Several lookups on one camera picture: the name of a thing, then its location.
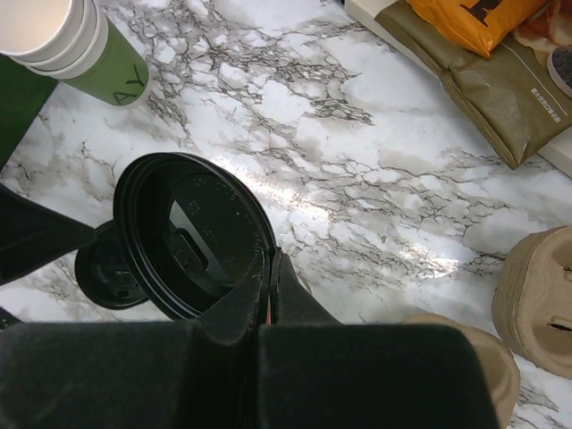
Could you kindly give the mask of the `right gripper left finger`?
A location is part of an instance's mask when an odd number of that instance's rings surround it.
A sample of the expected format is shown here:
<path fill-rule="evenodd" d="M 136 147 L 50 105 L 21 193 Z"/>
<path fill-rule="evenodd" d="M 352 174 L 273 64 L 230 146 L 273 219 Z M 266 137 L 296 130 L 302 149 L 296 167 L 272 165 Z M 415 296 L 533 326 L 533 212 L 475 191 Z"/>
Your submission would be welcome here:
<path fill-rule="evenodd" d="M 4 428 L 253 428 L 273 259 L 202 316 L 16 324 L 1 335 Z"/>

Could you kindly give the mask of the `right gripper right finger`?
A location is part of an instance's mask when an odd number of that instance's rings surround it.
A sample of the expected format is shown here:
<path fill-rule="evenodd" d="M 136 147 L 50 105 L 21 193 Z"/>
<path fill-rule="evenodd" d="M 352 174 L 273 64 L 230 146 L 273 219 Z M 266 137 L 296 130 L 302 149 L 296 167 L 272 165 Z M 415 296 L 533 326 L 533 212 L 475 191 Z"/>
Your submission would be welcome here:
<path fill-rule="evenodd" d="M 278 253 L 257 335 L 261 428 L 493 428 L 475 350 L 443 324 L 341 324 Z"/>

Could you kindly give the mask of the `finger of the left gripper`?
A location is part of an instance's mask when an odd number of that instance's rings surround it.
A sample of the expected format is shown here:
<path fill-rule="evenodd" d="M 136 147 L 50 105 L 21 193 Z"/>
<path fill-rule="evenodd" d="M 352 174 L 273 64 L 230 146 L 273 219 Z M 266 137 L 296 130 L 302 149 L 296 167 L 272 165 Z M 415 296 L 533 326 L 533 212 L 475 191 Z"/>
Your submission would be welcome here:
<path fill-rule="evenodd" d="M 1 283 L 97 240 L 94 228 L 1 188 Z"/>

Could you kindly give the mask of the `black plastic lid stack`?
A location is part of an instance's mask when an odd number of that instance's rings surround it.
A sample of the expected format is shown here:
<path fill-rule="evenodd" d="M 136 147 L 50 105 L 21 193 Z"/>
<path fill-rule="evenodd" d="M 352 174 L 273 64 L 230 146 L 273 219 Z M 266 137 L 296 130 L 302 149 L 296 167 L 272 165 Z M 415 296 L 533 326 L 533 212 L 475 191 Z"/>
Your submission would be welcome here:
<path fill-rule="evenodd" d="M 148 301 L 126 265 L 114 222 L 96 228 L 97 240 L 81 248 L 75 257 L 75 277 L 81 291 L 93 303 L 125 310 Z"/>

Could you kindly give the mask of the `brown paper bag green side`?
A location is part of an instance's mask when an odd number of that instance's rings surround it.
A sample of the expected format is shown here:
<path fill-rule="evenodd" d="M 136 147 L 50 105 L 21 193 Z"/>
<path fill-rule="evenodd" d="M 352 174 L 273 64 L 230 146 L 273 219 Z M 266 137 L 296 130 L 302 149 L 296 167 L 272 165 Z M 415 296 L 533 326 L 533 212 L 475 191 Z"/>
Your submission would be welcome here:
<path fill-rule="evenodd" d="M 0 144 L 1 167 L 4 167 L 57 81 L 34 74 L 5 55 L 1 56 L 0 75 Z"/>

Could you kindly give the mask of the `single black plastic lid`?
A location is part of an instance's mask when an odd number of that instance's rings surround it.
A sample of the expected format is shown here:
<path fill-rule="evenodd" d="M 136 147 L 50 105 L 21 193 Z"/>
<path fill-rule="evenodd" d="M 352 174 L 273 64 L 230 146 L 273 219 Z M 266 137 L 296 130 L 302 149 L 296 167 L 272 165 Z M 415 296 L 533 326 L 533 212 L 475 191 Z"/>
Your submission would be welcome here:
<path fill-rule="evenodd" d="M 196 318 L 264 277 L 276 252 L 268 216 L 248 187 L 191 154 L 132 161 L 117 182 L 113 213 L 130 273 L 173 320 Z"/>

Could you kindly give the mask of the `green paper cup stack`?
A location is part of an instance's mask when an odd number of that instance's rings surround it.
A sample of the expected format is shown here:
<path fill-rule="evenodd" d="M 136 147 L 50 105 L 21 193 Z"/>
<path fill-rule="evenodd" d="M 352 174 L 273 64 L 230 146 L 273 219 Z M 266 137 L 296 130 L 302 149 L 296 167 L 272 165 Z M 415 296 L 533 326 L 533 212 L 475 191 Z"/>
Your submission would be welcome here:
<path fill-rule="evenodd" d="M 1 54 L 117 107 L 150 90 L 146 62 L 95 1 L 3 1 Z"/>

